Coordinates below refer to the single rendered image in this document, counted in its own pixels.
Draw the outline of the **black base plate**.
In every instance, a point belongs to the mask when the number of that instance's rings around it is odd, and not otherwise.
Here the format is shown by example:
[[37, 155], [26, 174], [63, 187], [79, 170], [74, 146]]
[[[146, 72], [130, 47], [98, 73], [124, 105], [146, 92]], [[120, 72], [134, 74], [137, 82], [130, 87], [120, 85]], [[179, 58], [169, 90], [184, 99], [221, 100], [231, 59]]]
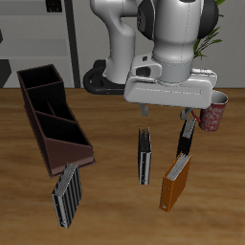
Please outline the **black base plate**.
[[84, 89], [94, 95], [122, 95], [124, 84], [117, 84], [109, 81], [102, 74], [106, 68], [106, 60], [96, 60], [93, 68], [83, 77]]

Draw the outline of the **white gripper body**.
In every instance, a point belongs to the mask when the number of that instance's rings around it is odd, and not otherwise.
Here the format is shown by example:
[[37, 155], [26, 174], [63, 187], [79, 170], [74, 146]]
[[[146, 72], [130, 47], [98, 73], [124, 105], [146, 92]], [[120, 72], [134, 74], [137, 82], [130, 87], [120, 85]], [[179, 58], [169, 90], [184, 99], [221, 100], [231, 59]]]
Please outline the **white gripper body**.
[[123, 97], [128, 102], [207, 108], [211, 105], [216, 82], [215, 72], [195, 68], [188, 80], [173, 84], [156, 78], [131, 77], [125, 84]]

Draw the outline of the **black striped book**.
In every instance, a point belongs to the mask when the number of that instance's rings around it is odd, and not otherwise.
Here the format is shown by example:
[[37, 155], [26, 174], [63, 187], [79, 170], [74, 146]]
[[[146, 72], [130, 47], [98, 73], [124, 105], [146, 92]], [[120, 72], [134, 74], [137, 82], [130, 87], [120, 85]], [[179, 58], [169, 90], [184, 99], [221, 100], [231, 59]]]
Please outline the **black striped book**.
[[67, 163], [52, 192], [56, 217], [60, 227], [70, 227], [81, 196], [82, 189], [78, 165]]

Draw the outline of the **red patterned mug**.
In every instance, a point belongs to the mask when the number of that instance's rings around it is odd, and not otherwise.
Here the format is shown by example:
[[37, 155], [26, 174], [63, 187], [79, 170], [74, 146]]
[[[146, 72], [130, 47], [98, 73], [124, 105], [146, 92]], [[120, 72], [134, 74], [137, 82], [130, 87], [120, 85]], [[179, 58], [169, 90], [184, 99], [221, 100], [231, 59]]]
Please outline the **red patterned mug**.
[[200, 111], [200, 117], [192, 112], [193, 117], [198, 120], [199, 127], [206, 132], [213, 132], [218, 129], [222, 119], [228, 97], [220, 91], [212, 91], [212, 103], [207, 109]]

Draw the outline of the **green pot plant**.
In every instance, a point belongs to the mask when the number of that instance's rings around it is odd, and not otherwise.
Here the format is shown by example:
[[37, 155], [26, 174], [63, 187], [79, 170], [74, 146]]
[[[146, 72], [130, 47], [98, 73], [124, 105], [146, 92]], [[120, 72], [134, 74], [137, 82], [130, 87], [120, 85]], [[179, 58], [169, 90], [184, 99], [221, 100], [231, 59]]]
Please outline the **green pot plant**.
[[219, 6], [226, 0], [202, 0], [203, 9], [200, 18], [200, 27], [198, 37], [195, 41], [193, 51], [194, 57], [203, 58], [202, 51], [210, 45], [221, 42], [221, 39], [215, 39], [219, 28], [216, 27], [218, 18], [222, 17], [219, 13]]

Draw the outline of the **orange book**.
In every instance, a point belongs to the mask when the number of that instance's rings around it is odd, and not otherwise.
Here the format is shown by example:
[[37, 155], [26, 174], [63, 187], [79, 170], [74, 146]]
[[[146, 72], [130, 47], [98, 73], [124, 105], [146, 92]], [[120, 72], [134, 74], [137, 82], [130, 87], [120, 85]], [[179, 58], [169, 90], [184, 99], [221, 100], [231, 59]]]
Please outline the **orange book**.
[[170, 212], [186, 186], [190, 159], [190, 156], [181, 152], [164, 175], [160, 208], [165, 212]]

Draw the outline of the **black book with white spine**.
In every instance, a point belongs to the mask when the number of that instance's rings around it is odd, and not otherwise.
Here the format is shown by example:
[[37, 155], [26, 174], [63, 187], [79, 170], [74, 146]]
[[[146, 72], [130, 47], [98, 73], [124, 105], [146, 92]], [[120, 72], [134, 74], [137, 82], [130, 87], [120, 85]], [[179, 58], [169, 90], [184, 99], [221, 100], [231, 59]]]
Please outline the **black book with white spine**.
[[138, 141], [138, 174], [139, 184], [149, 184], [151, 162], [151, 144], [149, 129], [139, 129], [139, 141]]

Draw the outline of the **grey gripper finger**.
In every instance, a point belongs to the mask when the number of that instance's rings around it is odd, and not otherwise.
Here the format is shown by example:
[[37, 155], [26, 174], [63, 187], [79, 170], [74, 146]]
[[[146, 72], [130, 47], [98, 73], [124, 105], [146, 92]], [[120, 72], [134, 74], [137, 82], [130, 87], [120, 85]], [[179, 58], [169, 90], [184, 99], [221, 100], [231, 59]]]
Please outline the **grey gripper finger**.
[[141, 110], [142, 110], [142, 116], [146, 116], [147, 117], [147, 114], [148, 114], [148, 107], [145, 106], [143, 103], [138, 103]]
[[187, 107], [185, 110], [182, 110], [181, 111], [181, 114], [180, 114], [180, 119], [181, 120], [185, 120], [187, 117], [188, 117], [188, 114], [192, 111], [192, 108], [191, 107]]

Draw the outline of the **dark brown desk caddy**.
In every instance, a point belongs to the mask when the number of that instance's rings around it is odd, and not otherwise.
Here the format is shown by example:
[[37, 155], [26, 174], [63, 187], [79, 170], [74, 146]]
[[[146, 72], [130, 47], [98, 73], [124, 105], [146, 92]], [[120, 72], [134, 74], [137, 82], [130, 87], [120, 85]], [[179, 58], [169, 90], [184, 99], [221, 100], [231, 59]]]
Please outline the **dark brown desk caddy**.
[[93, 147], [66, 101], [63, 79], [53, 64], [17, 72], [24, 107], [48, 174], [57, 177], [67, 163], [96, 163]]

